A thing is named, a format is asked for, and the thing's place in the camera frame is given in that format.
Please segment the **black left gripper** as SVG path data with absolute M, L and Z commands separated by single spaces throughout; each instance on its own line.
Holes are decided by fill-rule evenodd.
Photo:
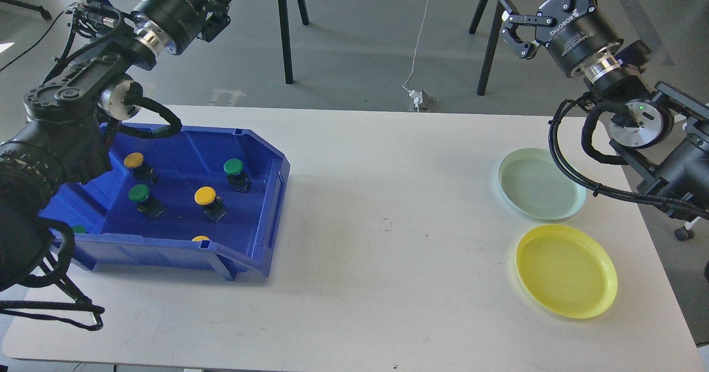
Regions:
M 228 6 L 233 0 L 215 0 Z M 167 51 L 179 56 L 195 38 L 212 42 L 230 24 L 230 17 L 209 17 L 210 0 L 142 0 L 131 12 L 135 22 L 152 22 L 170 38 Z

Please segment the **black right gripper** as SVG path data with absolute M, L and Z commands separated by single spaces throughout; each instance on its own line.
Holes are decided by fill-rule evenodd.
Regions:
M 580 65 L 587 57 L 604 49 L 612 54 L 620 49 L 623 40 L 600 11 L 596 0 L 572 0 L 570 11 L 563 11 L 564 0 L 547 0 L 539 9 L 543 17 L 550 17 L 551 27 L 537 27 L 535 39 L 544 45 L 566 77 L 582 74 Z M 543 24 L 539 15 L 503 13 L 499 35 L 520 59 L 532 59 L 538 46 L 522 41 L 517 35 L 519 27 L 536 27 Z

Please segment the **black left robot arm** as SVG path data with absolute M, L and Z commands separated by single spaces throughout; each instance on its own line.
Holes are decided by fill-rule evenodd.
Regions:
M 109 0 L 76 0 L 68 42 L 41 85 L 24 97 L 28 122 L 2 143 L 2 289 L 57 286 L 71 302 L 2 301 L 2 314 L 54 320 L 96 331 L 97 306 L 68 278 L 74 229 L 40 216 L 66 183 L 87 184 L 111 170 L 117 134 L 162 139 L 182 129 L 145 97 L 127 69 L 149 71 L 166 51 L 210 42 L 230 24 L 232 0 L 142 0 L 132 12 Z

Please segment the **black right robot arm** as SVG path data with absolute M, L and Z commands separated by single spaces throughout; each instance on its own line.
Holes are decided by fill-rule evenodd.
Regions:
M 503 8 L 500 37 L 521 59 L 546 49 L 562 73 L 581 77 L 588 91 L 561 102 L 549 121 L 548 145 L 554 164 L 575 183 L 615 200 L 652 205 L 670 218 L 707 219 L 707 106 L 681 90 L 641 75 L 651 50 L 641 40 L 623 40 L 599 0 L 546 0 L 534 14 Z M 594 181 L 562 154 L 559 128 L 579 107 L 587 113 L 580 145 L 598 163 L 630 166 L 641 176 L 635 192 Z

